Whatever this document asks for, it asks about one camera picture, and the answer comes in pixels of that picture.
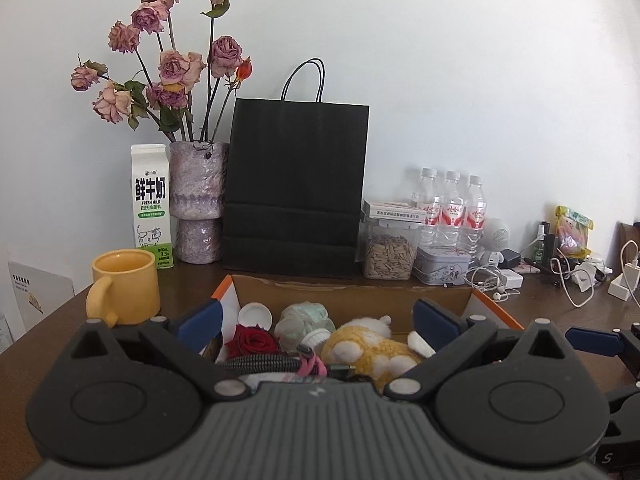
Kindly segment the white face mask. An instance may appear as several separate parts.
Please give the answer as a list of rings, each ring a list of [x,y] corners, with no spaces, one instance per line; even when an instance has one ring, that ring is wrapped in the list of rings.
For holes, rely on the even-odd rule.
[[[434,356],[436,351],[422,338],[415,330],[413,330],[407,337],[407,344],[409,349],[422,356],[424,359],[428,359]]]

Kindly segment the small white round device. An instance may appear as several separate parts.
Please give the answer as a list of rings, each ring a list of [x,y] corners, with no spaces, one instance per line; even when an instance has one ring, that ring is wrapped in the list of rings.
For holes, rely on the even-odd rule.
[[[320,356],[324,345],[331,335],[332,332],[330,330],[327,330],[326,328],[317,328],[303,336],[300,345],[312,350],[317,356]]]

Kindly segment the yellow snack packet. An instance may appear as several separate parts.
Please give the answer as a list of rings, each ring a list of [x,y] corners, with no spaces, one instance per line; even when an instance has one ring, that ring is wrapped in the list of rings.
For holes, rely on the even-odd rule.
[[[567,206],[555,208],[555,235],[559,250],[567,258],[585,259],[591,254],[588,248],[589,232],[594,224],[591,219]]]

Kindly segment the white leaflet card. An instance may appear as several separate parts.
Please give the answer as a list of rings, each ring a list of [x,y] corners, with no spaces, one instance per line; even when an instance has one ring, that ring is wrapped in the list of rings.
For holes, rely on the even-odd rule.
[[[26,332],[75,296],[73,281],[66,276],[14,261],[8,268]]]

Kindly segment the white jar lid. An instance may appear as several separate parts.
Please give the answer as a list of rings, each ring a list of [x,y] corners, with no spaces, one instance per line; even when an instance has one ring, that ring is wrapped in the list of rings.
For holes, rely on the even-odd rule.
[[[249,302],[239,310],[238,324],[243,327],[258,327],[269,332],[272,323],[271,311],[259,302]]]

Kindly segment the white round robot toy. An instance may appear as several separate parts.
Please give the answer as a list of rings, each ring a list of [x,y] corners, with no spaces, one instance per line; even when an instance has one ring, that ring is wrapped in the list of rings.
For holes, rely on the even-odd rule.
[[[503,251],[509,247],[511,230],[506,222],[488,218],[484,223],[483,235],[478,242],[477,261],[481,266],[496,268],[503,263]]]

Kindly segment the small metal tin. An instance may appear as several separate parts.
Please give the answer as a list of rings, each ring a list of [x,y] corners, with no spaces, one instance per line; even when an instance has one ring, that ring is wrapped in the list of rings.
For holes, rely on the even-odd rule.
[[[459,286],[465,284],[471,257],[454,247],[418,248],[412,274],[427,286]]]

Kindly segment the yellow spotted plush toy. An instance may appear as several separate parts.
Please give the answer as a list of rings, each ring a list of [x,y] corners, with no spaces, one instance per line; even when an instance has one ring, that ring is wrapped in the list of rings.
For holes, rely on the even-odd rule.
[[[326,365],[349,365],[371,379],[379,393],[424,361],[408,344],[392,338],[390,317],[355,318],[329,336],[321,351]]]

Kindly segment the water bottle right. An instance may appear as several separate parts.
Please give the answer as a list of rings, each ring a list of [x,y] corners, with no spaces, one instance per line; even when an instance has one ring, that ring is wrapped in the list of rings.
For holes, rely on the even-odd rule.
[[[464,215],[459,235],[459,248],[472,259],[476,257],[478,245],[484,232],[487,200],[483,182],[479,176],[469,177],[469,187],[465,193]]]

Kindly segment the water bottle left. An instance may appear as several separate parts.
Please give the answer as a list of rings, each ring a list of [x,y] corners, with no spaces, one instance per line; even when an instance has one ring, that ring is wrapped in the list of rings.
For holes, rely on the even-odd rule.
[[[438,172],[433,168],[423,168],[418,187],[412,194],[412,204],[424,212],[424,227],[421,230],[419,247],[427,248],[435,244],[440,213],[442,212],[442,192],[438,184]]]

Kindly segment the water bottle middle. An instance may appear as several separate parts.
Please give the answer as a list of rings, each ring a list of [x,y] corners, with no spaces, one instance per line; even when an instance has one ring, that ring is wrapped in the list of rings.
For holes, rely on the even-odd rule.
[[[442,208],[438,225],[438,244],[456,247],[464,214],[464,199],[459,190],[460,174],[447,171],[442,189]]]

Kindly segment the clear jar of seeds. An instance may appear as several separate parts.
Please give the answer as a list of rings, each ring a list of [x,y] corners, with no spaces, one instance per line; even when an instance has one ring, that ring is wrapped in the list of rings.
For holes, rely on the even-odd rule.
[[[369,280],[408,281],[418,252],[420,224],[369,219],[366,226],[364,276]]]

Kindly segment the red cardboard box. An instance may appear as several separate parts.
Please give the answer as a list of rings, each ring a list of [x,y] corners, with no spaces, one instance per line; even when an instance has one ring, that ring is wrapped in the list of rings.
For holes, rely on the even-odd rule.
[[[238,322],[239,304],[252,300],[265,304],[273,315],[281,314],[291,304],[318,302],[326,307],[337,325],[354,318],[389,314],[394,338],[415,330],[436,350],[465,332],[479,316],[505,330],[509,339],[523,330],[515,318],[487,295],[465,287],[308,284],[233,274],[222,280],[213,298],[220,302],[222,320],[228,330],[234,330]]]

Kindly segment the white milk carton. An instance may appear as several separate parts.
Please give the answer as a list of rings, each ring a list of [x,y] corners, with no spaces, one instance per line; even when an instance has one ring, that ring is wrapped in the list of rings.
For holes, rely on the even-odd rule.
[[[174,266],[174,255],[166,145],[134,144],[130,164],[134,244],[152,252],[157,269],[170,269]]]

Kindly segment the dried pink rose bouquet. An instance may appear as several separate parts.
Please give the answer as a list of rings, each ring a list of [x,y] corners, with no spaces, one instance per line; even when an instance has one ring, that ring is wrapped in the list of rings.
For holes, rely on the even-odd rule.
[[[73,90],[86,92],[98,84],[91,106],[109,124],[126,122],[134,130],[149,119],[172,143],[214,143],[228,103],[252,76],[253,64],[238,40],[215,35],[230,0],[206,1],[205,53],[177,48],[172,14],[180,0],[140,0],[129,21],[115,22],[107,36],[111,51],[137,58],[137,73],[117,81],[105,64],[79,60],[70,74]]]

